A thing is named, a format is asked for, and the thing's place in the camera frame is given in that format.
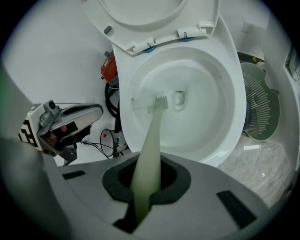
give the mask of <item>electrical wire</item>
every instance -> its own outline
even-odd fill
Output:
[[[111,132],[111,130],[109,130],[109,129],[107,129],[107,128],[105,128],[105,129],[103,129],[102,130],[102,132],[101,132],[101,134],[100,134],[100,136],[103,136],[103,132],[104,131],[108,131],[109,133],[110,133],[110,135],[112,136],[112,142],[113,142],[113,144],[114,144],[114,137],[113,137],[113,133]],[[102,139],[102,137],[100,137],[100,139],[99,139],[99,141],[100,141],[100,146],[101,146],[101,150],[102,151],[104,151],[103,150],[103,148],[102,148],[102,142],[101,142],[101,139]],[[109,155],[109,157],[111,157],[111,156],[113,156],[113,154],[117,151],[117,149],[115,148],[116,146],[115,146],[115,144],[113,145],[113,149],[112,149],[112,153],[111,153],[111,155]]]
[[[98,144],[98,145],[101,145],[101,146],[105,146],[105,147],[107,147],[107,148],[111,148],[111,149],[113,149],[112,147],[110,147],[110,146],[107,146],[107,145],[105,145],[105,144],[102,144],[102,143],[97,143],[97,142],[91,142],[91,143],[93,143],[93,144]]]
[[[112,147],[110,147],[110,146],[107,146],[107,145],[105,145],[105,144],[102,144],[102,143],[97,143],[97,142],[91,142],[91,143],[93,143],[93,144],[97,144],[97,145],[101,145],[101,146],[105,146],[105,147],[108,147],[108,148],[111,148],[111,149],[113,149]]]
[[[106,83],[105,85],[105,90],[104,90],[104,95],[105,95],[105,105],[108,110],[108,112],[114,117],[117,118],[117,112],[118,108],[115,107],[111,101],[110,97],[114,94],[114,92],[117,91],[117,89],[110,89],[110,84]]]
[[[83,144],[87,144],[87,145],[91,145],[91,146],[94,146],[95,148],[97,148],[107,159],[109,159],[109,157],[96,145],[96,144],[93,144],[91,142],[87,142],[87,141],[81,141],[81,143]]]

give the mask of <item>toilet seat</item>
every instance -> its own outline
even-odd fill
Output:
[[[97,29],[132,55],[179,38],[210,36],[218,22],[219,0],[87,0],[83,3]]]
[[[218,10],[218,1],[212,2]],[[162,118],[161,152],[218,166],[234,149],[244,125],[246,93],[229,30],[221,16],[214,19],[209,37],[167,41],[150,53],[135,54],[112,43],[122,129],[133,152],[141,150],[152,118],[151,109],[139,104],[161,90],[169,104]],[[187,93],[179,111],[172,102],[176,90]]]

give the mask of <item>marble floor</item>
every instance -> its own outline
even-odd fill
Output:
[[[294,176],[281,145],[245,135],[219,169],[259,195],[268,207],[279,201]]]

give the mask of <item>toilet lid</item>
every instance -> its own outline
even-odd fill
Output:
[[[98,30],[132,55],[175,39],[209,36],[219,13],[219,0],[82,2]]]

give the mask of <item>brush handle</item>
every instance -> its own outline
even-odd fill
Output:
[[[142,151],[137,160],[130,189],[134,193],[135,216],[139,224],[150,210],[151,194],[160,190],[160,122],[162,109],[154,112]]]

